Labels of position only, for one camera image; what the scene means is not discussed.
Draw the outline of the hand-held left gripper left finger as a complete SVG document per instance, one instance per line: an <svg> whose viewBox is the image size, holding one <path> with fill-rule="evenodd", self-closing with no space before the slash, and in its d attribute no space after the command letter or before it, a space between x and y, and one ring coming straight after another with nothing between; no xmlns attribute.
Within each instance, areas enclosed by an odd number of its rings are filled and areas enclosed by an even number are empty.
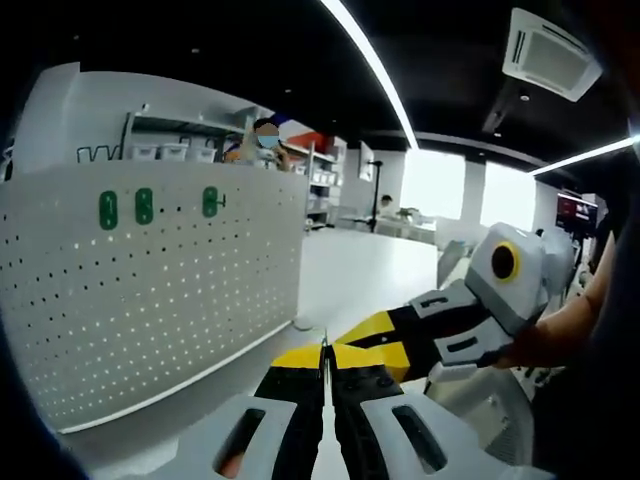
<svg viewBox="0 0 640 480"><path fill-rule="evenodd" d="M309 479L322 438L325 347L276 358L257 390L236 395L178 443L174 479Z"/></svg>

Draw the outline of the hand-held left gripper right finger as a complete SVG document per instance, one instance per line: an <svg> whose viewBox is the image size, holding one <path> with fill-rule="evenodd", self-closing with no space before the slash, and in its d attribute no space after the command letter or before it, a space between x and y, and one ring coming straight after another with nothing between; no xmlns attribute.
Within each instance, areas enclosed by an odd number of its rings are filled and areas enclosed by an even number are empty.
<svg viewBox="0 0 640 480"><path fill-rule="evenodd" d="M327 348L335 430L352 479L503 479L477 434L422 394L406 393L366 349Z"/></svg>

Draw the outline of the person's right hand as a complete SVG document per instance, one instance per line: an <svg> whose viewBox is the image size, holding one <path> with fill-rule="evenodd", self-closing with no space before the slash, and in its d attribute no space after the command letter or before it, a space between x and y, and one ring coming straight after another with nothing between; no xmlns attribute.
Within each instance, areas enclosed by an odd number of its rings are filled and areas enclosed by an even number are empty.
<svg viewBox="0 0 640 480"><path fill-rule="evenodd" d="M578 353L591 335L603 304L602 293L585 292L559 311L521 331L493 364L514 367L558 367Z"/></svg>

